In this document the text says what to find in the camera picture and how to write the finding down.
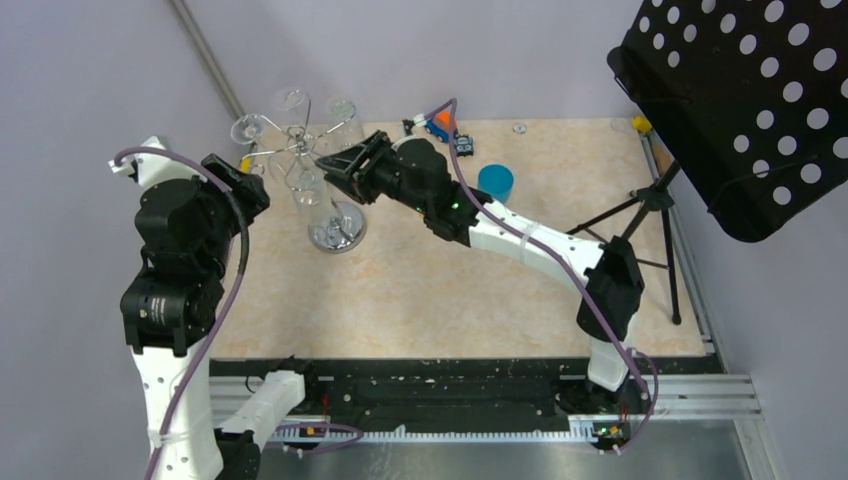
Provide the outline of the clear wine glass front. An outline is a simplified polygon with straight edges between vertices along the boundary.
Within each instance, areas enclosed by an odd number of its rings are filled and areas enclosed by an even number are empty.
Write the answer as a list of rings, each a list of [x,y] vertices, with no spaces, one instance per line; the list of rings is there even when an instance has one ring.
[[[293,174],[292,197],[308,227],[326,227],[335,217],[327,182],[315,169],[298,169]]]

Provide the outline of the blue plastic wine glass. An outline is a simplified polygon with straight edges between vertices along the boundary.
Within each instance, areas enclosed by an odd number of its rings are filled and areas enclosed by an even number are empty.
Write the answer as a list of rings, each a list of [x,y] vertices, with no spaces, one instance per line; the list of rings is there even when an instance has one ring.
[[[501,164],[489,164],[478,172],[477,189],[494,200],[506,204],[510,199],[514,181],[514,174],[508,167]]]

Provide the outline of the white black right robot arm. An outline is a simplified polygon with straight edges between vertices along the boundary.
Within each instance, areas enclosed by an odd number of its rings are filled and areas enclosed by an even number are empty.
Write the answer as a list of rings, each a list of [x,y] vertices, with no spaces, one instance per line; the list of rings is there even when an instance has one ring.
[[[586,397],[594,409],[614,411],[626,400],[625,381],[640,376],[626,342],[645,285],[630,243],[585,240],[532,221],[455,179],[448,163],[427,139],[394,142],[381,130],[315,161],[359,204],[388,197],[422,215],[435,236],[514,259],[574,290],[577,324],[590,337]]]

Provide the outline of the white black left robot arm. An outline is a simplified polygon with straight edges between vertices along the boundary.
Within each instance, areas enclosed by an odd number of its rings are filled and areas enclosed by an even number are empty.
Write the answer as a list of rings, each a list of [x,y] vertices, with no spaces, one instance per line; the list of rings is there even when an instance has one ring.
[[[321,397],[314,380],[276,371],[230,418],[213,418],[209,350],[238,294],[223,280],[234,240],[241,243],[234,280],[244,278],[248,226],[270,205],[263,181],[216,155],[192,161],[155,136],[109,166],[141,189],[134,225],[142,266],[119,305],[144,390],[144,475],[254,479],[285,416],[314,410]]]

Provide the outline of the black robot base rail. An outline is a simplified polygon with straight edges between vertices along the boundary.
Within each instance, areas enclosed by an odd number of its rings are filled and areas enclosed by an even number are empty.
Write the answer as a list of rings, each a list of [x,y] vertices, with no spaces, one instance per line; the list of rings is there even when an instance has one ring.
[[[236,377],[254,393],[272,371],[305,378],[296,416],[364,432],[519,433],[565,431],[576,414],[626,414],[649,406],[629,380],[616,393],[591,385],[585,358],[214,360],[214,377]]]

